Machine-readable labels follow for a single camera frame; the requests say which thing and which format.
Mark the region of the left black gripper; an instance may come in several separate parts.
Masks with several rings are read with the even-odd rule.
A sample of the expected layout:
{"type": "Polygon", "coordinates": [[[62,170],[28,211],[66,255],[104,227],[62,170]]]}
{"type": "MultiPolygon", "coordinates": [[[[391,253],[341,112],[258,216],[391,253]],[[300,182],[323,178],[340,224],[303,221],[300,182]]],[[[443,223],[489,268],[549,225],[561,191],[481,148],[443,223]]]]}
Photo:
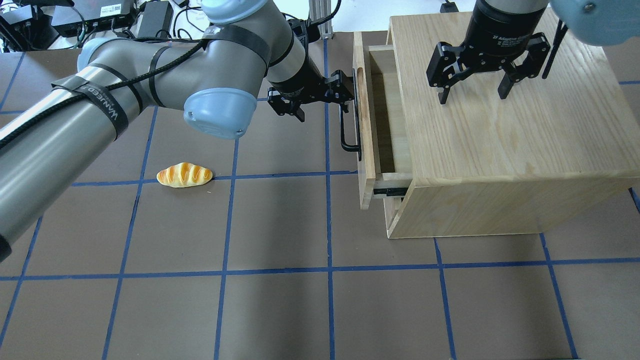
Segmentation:
{"type": "Polygon", "coordinates": [[[342,70],[329,77],[320,75],[317,66],[308,55],[304,59],[292,55],[271,63],[266,73],[271,87],[267,90],[267,102],[279,116],[293,116],[300,123],[306,121],[301,105],[321,101],[345,104],[354,100],[354,78],[342,70]]]}

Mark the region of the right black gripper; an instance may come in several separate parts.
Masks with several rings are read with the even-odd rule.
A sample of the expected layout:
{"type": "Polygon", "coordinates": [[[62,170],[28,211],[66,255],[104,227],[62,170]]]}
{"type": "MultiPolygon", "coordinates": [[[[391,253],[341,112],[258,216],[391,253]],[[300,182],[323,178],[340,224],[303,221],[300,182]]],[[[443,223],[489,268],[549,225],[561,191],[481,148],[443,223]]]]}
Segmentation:
{"type": "Polygon", "coordinates": [[[455,84],[476,73],[504,71],[497,89],[501,100],[515,84],[537,77],[550,49],[546,35],[535,32],[543,14],[473,10],[462,43],[438,42],[427,67],[429,86],[442,89],[439,104],[446,104],[455,84]]]}

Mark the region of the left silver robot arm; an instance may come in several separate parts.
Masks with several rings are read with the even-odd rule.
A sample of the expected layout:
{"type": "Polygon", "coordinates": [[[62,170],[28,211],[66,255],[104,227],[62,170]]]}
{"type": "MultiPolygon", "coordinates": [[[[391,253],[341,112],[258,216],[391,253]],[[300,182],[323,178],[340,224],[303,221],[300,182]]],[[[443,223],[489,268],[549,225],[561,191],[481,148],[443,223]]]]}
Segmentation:
{"type": "Polygon", "coordinates": [[[190,47],[96,38],[78,55],[77,73],[1,129],[1,259],[80,174],[147,107],[183,111],[199,132],[235,140],[248,130],[259,89],[280,115],[305,119],[302,105],[347,111],[355,76],[322,76],[272,0],[204,0],[210,26],[190,47]]]}

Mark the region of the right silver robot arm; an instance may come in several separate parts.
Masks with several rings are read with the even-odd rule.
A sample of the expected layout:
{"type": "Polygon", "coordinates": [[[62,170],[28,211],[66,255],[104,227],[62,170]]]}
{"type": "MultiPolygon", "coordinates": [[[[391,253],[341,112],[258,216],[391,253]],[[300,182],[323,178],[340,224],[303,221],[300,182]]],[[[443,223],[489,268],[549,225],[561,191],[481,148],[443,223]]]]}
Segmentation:
{"type": "Polygon", "coordinates": [[[547,78],[567,32],[591,46],[614,46],[639,35],[637,0],[478,0],[464,41],[435,45],[426,70],[446,104],[451,87],[476,73],[503,71],[505,100],[526,78],[547,78]]]}

